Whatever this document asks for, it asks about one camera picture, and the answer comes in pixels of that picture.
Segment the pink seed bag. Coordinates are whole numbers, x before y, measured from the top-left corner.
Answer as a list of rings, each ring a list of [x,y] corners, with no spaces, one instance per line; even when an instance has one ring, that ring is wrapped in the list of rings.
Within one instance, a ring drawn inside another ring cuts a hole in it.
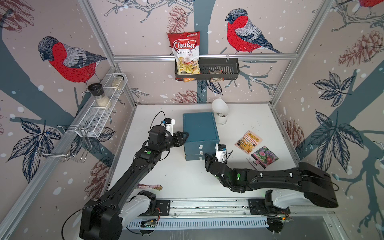
[[[247,158],[247,161],[257,171],[265,170],[269,165],[279,158],[267,147],[263,146]]]

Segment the yellow striped seed bag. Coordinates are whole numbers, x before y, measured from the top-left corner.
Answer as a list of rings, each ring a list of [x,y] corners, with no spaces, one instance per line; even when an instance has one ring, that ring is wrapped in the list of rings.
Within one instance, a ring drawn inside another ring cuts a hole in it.
[[[254,152],[255,148],[263,141],[261,137],[253,133],[252,131],[247,131],[236,143],[235,146],[240,150],[250,155]]]

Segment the teal drawer cabinet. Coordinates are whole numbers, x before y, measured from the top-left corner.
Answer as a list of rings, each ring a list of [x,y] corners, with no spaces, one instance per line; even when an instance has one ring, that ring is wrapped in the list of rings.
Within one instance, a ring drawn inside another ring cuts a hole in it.
[[[189,136],[184,143],[186,161],[204,160],[214,156],[220,142],[213,112],[183,114],[183,131]]]

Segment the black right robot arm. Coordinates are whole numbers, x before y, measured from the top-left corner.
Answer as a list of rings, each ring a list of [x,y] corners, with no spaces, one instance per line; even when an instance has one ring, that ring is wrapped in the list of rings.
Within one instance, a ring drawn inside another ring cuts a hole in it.
[[[305,200],[318,207],[333,209],[339,206],[331,176],[308,163],[279,171],[231,169],[216,157],[205,154],[205,168],[232,192],[290,190],[294,194],[302,193]]]

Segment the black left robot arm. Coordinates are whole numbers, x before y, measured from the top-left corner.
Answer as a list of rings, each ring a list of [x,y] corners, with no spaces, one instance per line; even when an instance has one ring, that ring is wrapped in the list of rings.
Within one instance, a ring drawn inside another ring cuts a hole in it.
[[[82,209],[79,237],[83,240],[117,240],[123,231],[121,210],[140,181],[161,160],[162,153],[185,144],[189,133],[171,134],[164,126],[149,130],[149,139],[135,154],[123,176],[97,201],[89,200]]]

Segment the small jar on shelf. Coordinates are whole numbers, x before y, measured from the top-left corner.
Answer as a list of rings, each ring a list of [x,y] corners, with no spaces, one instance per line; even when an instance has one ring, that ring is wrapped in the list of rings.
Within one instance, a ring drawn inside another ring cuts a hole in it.
[[[112,88],[115,91],[120,91],[123,88],[123,85],[124,85],[124,77],[122,75],[117,75],[111,84]]]

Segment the black-lidded spice jar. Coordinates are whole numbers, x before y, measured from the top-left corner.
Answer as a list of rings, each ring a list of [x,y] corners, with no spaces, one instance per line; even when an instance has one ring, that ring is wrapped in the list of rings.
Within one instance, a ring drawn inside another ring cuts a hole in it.
[[[102,84],[91,84],[88,86],[87,90],[94,96],[97,107],[109,109],[112,106],[109,97],[105,94]]]

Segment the red Chuba cassava chips bag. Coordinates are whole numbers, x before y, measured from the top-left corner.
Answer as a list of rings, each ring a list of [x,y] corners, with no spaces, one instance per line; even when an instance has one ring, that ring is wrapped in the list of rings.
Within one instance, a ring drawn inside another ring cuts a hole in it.
[[[176,59],[176,75],[200,75],[200,32],[167,33]]]

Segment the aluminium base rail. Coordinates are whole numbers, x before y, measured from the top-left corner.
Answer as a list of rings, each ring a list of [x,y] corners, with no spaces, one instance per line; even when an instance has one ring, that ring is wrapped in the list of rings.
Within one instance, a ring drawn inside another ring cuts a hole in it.
[[[310,205],[291,206],[286,210],[268,210],[262,198],[173,198],[158,199],[153,212],[161,218],[232,218],[248,216],[334,216],[334,210]]]

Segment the black wall basket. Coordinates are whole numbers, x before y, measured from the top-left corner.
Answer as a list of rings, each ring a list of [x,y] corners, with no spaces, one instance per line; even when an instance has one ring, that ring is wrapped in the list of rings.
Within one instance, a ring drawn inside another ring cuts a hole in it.
[[[236,80],[240,74],[239,60],[230,59],[199,59],[201,74],[179,75],[175,66],[175,78],[178,81],[194,79],[196,81],[210,80],[211,78],[223,78],[224,80]]]

